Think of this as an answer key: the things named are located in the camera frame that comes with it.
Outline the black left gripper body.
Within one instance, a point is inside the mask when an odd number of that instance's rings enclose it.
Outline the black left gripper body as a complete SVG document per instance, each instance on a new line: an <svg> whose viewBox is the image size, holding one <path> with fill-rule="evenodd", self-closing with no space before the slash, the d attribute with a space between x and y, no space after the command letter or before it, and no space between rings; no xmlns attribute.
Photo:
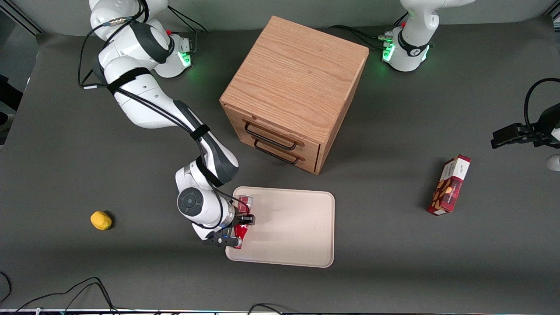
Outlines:
<svg viewBox="0 0 560 315"><path fill-rule="evenodd" d="M549 146L560 147L559 142L559 122L560 121L560 104L549 107L540 115L538 121L532 124L533 130L542 140L534 141L534 147Z"/></svg>

